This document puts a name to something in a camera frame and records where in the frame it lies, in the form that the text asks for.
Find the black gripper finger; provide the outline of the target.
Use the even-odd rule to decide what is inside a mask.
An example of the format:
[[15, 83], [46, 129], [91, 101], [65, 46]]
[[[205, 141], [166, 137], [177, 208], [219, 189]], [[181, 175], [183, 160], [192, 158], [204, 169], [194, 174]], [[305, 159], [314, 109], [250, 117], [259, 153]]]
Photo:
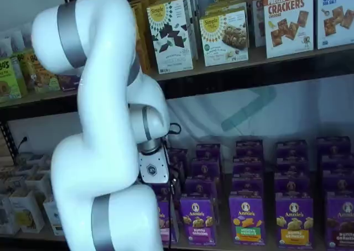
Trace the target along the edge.
[[169, 191], [173, 197], [178, 194], [178, 178], [173, 176], [169, 178]]

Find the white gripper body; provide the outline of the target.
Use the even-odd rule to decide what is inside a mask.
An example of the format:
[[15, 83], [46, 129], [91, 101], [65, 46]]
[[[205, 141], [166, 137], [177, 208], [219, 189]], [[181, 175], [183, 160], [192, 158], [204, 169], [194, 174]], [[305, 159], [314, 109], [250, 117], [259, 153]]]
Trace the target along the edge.
[[169, 181], [169, 161], [165, 148], [149, 154], [139, 154], [139, 169], [142, 180], [148, 184], [166, 184]]

